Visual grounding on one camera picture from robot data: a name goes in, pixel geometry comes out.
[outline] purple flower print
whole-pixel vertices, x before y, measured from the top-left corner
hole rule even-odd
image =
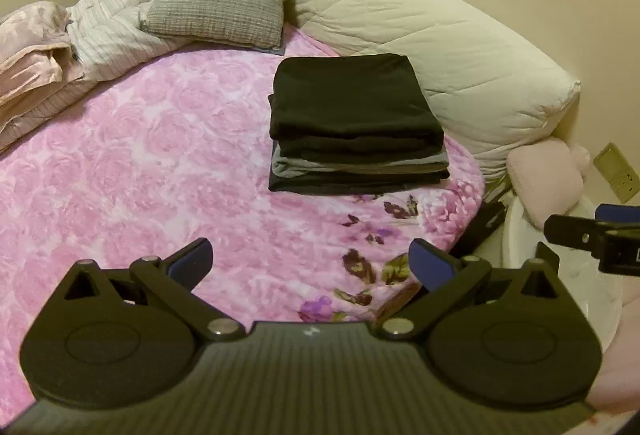
[[[298,316],[305,323],[331,321],[334,311],[331,309],[331,298],[321,296],[315,301],[305,301],[298,311]]]

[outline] pink floral blanket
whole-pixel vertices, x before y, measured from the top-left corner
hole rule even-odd
[[[286,56],[336,56],[289,28]],[[25,332],[79,258],[127,267],[207,237],[201,298],[254,320],[372,320],[417,290],[403,254],[442,249],[481,202],[472,156],[446,138],[450,180],[389,195],[267,189],[282,57],[191,45],[96,89],[0,160],[0,425],[31,399]]]

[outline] wall socket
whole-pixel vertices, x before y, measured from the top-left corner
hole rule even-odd
[[[596,155],[593,165],[623,204],[640,191],[638,174],[613,142],[607,144],[604,150]]]

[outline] triangular cutout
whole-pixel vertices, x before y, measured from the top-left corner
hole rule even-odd
[[[543,271],[533,271],[527,283],[522,288],[522,293],[537,298],[557,298],[558,295]]]
[[[76,279],[66,291],[65,300],[77,300],[81,298],[91,298],[97,296],[98,291],[94,284],[84,272],[79,272]]]

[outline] metal screw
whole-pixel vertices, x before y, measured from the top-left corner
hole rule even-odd
[[[239,328],[240,323],[236,320],[232,320],[231,318],[212,320],[209,322],[209,325],[207,325],[209,332],[216,336],[228,336],[229,334],[234,334],[238,332]]]
[[[382,323],[382,328],[392,336],[403,336],[414,330],[414,322],[407,318],[391,318]]]

